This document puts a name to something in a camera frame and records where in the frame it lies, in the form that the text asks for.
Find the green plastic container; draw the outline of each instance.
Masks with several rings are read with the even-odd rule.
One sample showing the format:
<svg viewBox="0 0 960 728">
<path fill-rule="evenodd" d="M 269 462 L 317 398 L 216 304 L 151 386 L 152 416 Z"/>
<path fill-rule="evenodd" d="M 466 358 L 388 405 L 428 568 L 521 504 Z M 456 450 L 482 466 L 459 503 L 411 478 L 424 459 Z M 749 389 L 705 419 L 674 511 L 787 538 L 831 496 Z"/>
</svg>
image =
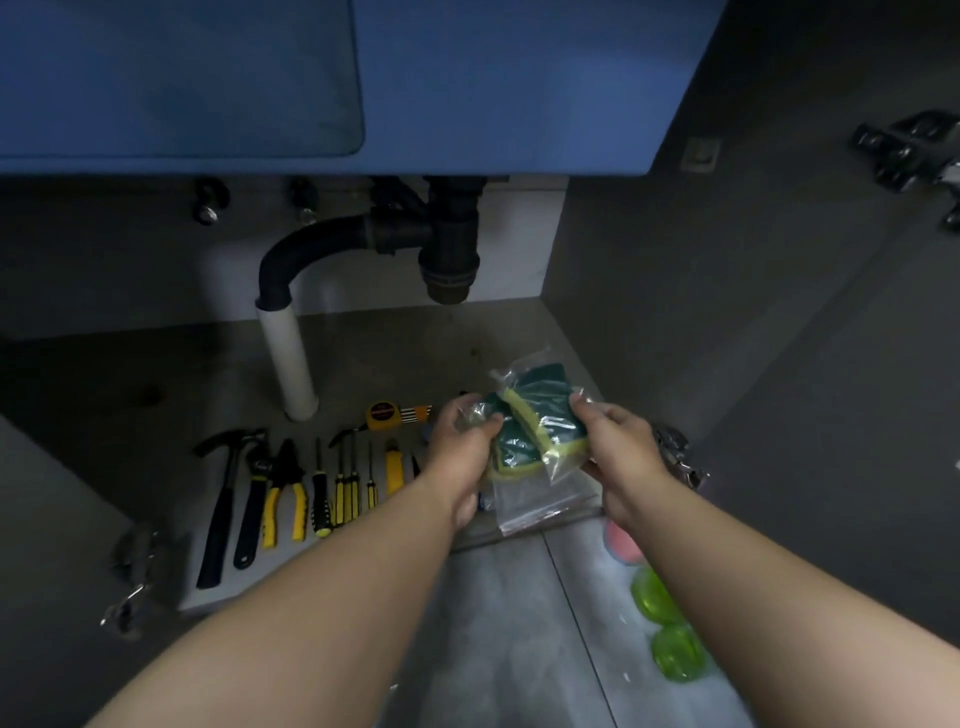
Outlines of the green plastic container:
<svg viewBox="0 0 960 728">
<path fill-rule="evenodd" d="M 656 624 L 683 624 L 684 615 L 673 602 L 656 572 L 648 566 L 640 567 L 630 584 L 630 593 L 634 596 L 640 613 Z"/>
<path fill-rule="evenodd" d="M 663 677 L 689 683 L 707 671 L 707 650 L 689 624 L 663 627 L 650 641 L 650 652 Z"/>
</svg>

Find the person's right hand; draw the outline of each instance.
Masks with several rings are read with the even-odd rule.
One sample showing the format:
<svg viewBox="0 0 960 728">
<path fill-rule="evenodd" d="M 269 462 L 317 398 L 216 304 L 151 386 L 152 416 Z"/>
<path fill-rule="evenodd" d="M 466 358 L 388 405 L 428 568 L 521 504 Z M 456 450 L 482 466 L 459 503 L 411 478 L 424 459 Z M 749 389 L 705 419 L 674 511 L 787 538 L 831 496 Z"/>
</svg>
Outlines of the person's right hand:
<svg viewBox="0 0 960 728">
<path fill-rule="evenodd" d="M 570 397 L 573 413 L 587 426 L 596 463 L 584 471 L 603 486 L 603 507 L 617 525 L 636 518 L 640 489 L 659 485 L 672 476 L 663 464 L 650 424 L 616 404 Z"/>
</svg>

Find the hammer head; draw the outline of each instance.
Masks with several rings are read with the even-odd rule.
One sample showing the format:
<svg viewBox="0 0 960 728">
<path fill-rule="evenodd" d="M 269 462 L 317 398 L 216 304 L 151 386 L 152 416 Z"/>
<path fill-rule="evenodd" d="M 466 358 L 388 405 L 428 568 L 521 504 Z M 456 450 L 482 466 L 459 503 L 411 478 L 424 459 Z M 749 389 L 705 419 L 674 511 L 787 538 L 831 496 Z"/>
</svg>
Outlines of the hammer head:
<svg viewBox="0 0 960 728">
<path fill-rule="evenodd" d="M 263 442 L 267 439 L 266 427 L 257 429 L 229 429 L 217 435 L 211 435 L 193 448 L 198 457 L 207 457 L 216 448 L 227 446 L 231 450 L 241 450 L 247 443 Z"/>
</svg>

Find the white pipe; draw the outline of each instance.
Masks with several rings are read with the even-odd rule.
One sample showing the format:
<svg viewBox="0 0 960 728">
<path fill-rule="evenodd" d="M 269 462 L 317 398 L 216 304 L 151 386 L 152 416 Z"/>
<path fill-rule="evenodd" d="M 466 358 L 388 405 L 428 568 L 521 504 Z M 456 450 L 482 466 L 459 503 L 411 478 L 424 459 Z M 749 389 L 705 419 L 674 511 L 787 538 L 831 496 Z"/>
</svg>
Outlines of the white pipe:
<svg viewBox="0 0 960 728">
<path fill-rule="evenodd" d="M 306 363 L 294 305 L 290 303 L 279 311 L 257 308 L 256 314 L 267 339 L 270 358 L 274 360 L 276 378 L 283 393 L 283 410 L 295 422 L 309 420 L 317 411 L 319 402 L 313 391 L 313 379 Z"/>
</svg>

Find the black and yellow screwdriver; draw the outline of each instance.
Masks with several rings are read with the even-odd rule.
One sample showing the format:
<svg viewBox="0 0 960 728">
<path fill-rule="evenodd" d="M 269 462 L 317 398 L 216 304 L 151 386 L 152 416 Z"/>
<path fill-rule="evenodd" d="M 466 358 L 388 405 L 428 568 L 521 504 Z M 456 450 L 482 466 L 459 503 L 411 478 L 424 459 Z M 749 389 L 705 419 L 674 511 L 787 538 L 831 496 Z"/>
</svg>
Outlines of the black and yellow screwdriver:
<svg viewBox="0 0 960 728">
<path fill-rule="evenodd" d="M 313 530 L 320 538 L 325 539 L 333 533 L 333 519 L 330 518 L 330 501 L 326 499 L 326 473 L 324 461 L 321 457 L 320 438 L 314 444 L 317 454 L 317 471 L 313 473 L 313 512 L 311 521 Z"/>
<path fill-rule="evenodd" d="M 344 483 L 344 441 L 340 441 L 337 451 L 337 484 L 333 492 L 333 527 L 339 528 L 345 521 L 347 503 Z"/>
<path fill-rule="evenodd" d="M 357 433 L 350 435 L 350 515 L 360 518 L 360 473 L 357 471 Z"/>
<path fill-rule="evenodd" d="M 371 511 L 380 501 L 380 495 L 376 492 L 376 482 L 373 480 L 373 440 L 370 440 L 367 444 L 370 446 L 369 460 L 367 461 L 370 466 L 370 480 L 367 481 L 367 510 Z"/>
</svg>

